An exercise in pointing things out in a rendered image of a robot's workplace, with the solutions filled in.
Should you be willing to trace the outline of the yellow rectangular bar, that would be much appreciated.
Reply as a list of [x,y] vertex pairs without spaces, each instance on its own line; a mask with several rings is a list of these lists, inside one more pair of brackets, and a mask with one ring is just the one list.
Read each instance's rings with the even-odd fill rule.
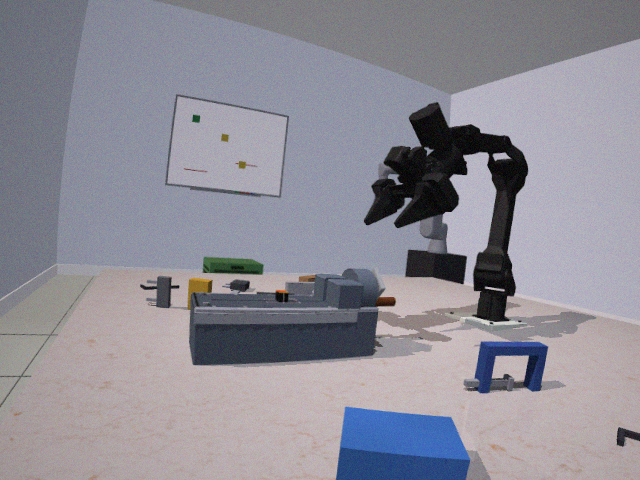
[[213,280],[192,278],[188,287],[188,310],[190,310],[190,298],[192,292],[211,292]]

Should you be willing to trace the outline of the blue c-clamp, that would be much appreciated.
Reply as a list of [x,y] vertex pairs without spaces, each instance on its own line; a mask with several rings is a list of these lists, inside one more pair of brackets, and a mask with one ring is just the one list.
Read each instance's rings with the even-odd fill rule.
[[545,368],[548,346],[538,342],[481,342],[475,378],[465,379],[463,385],[473,387],[478,392],[487,394],[489,388],[503,386],[512,391],[514,378],[504,374],[503,378],[492,379],[493,367],[496,356],[525,356],[529,355],[526,375],[523,385],[530,391],[540,391],[542,375]]

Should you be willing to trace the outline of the blue rectangular block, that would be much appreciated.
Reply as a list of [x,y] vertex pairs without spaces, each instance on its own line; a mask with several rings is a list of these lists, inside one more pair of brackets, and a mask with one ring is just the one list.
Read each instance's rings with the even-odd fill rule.
[[451,417],[346,407],[336,480],[466,480]]

